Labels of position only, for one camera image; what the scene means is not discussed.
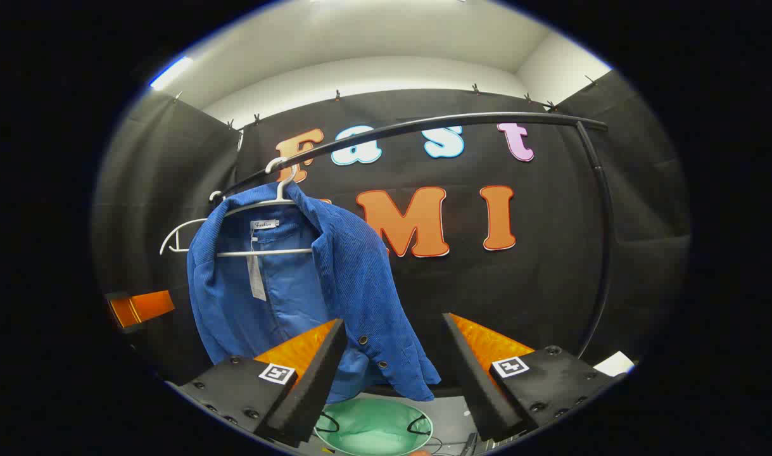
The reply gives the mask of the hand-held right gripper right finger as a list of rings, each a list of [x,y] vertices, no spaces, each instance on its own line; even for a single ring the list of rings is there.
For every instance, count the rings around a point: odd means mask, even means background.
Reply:
[[[450,365],[484,440],[504,441],[559,424],[626,376],[608,375],[557,345],[534,350],[444,313]]]

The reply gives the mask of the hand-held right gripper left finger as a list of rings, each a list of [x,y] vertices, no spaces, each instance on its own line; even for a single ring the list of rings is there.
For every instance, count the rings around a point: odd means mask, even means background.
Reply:
[[[297,448],[310,439],[347,347],[334,319],[255,358],[229,356],[178,395],[247,438]]]

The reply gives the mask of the green laundry hamper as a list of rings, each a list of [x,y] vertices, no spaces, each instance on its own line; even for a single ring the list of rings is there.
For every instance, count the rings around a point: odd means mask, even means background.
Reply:
[[[434,424],[422,410],[403,402],[354,398],[325,406],[313,431],[348,456],[408,456],[431,440]]]

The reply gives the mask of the blue corduroy jacket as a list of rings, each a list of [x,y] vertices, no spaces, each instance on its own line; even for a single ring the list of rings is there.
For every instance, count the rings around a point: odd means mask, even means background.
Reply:
[[[347,347],[327,402],[377,384],[430,402],[441,380],[406,317],[388,249],[356,214],[284,188],[295,205],[227,211],[276,197],[265,184],[225,199],[198,229],[187,252],[193,317],[212,363],[255,358],[334,319]],[[312,254],[216,257],[218,252],[311,248]]]

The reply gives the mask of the white plastic hanger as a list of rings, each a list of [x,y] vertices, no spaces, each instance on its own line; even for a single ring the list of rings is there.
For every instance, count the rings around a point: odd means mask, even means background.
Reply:
[[[221,191],[213,191],[209,195],[208,202],[210,204],[215,204],[219,206],[223,200],[226,199],[226,194],[222,193]],[[189,226],[199,226],[201,223],[206,222],[207,218],[196,218],[192,220],[187,220],[187,222],[184,222],[178,226],[175,226],[163,239],[163,242],[160,245],[159,248],[159,255],[163,256],[166,251],[171,252],[188,252],[189,248],[183,248],[180,244],[180,232],[183,230],[183,228],[187,228]]]
[[[296,178],[297,165],[293,165],[292,167],[290,167],[290,170],[291,170],[290,176],[288,176],[288,178],[280,181],[277,184],[275,199],[262,200],[261,202],[258,202],[256,204],[237,207],[235,208],[235,210],[227,211],[227,213],[224,214],[224,219],[243,211],[255,210],[256,208],[263,208],[263,207],[269,207],[269,206],[295,205],[296,204],[295,201],[284,198],[284,188],[287,187],[287,185],[290,184],[290,182],[293,182],[294,179]],[[282,256],[282,255],[290,255],[290,254],[312,254],[312,249],[300,248],[300,249],[269,250],[269,251],[252,250],[252,251],[218,252],[215,254],[215,256],[216,257],[253,257],[253,256],[260,257],[260,256]]]

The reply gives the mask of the black clothes rack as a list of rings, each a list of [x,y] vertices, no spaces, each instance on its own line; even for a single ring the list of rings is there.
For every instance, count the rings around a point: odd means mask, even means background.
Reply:
[[[256,171],[251,176],[243,179],[236,184],[227,187],[224,190],[216,190],[209,194],[208,202],[216,205],[218,198],[226,199],[230,194],[236,194],[242,188],[250,185],[253,181],[264,178],[282,168],[294,168],[303,162],[318,158],[326,154],[331,154],[371,141],[379,141],[403,134],[421,132],[432,128],[449,126],[472,126],[481,124],[498,124],[499,122],[521,122],[522,124],[536,124],[545,126],[563,126],[571,127],[579,135],[583,150],[586,154],[588,164],[596,179],[597,190],[601,202],[601,222],[602,222],[602,258],[601,269],[598,284],[598,294],[596,303],[592,309],[592,318],[580,338],[578,346],[578,356],[582,357],[586,349],[590,346],[592,338],[599,327],[601,317],[603,317],[606,303],[611,291],[611,258],[612,258],[612,235],[614,234],[614,209],[612,208],[611,189],[605,173],[605,168],[601,165],[596,148],[588,135],[589,130],[597,132],[607,132],[608,126],[605,122],[599,122],[587,118],[574,117],[570,115],[561,115],[560,113],[531,113],[531,112],[479,112],[479,113],[458,113],[457,115],[446,115],[431,118],[418,118],[408,122],[400,122],[385,127],[375,128],[368,132],[354,134],[352,136],[338,139],[337,141],[327,142],[327,144],[314,146],[304,152],[290,156],[289,158],[275,158],[268,168]]]

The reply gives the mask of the white paper sheet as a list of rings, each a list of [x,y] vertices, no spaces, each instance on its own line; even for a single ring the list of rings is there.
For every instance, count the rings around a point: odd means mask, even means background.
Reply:
[[[619,376],[631,372],[636,367],[636,363],[618,350],[593,367],[607,376]]]

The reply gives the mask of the row of backdrop clips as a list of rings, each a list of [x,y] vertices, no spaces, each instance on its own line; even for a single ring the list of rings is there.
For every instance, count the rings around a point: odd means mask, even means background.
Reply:
[[[236,130],[270,122],[284,113],[317,110],[316,117],[331,110],[369,109],[369,117],[378,115],[386,122],[462,116],[472,113],[543,112],[545,103],[529,100],[523,87],[513,80],[505,90],[489,92],[490,86],[464,80],[410,80],[398,78],[363,78],[347,83],[339,81],[299,80],[296,76],[264,80],[242,89],[201,112]]]

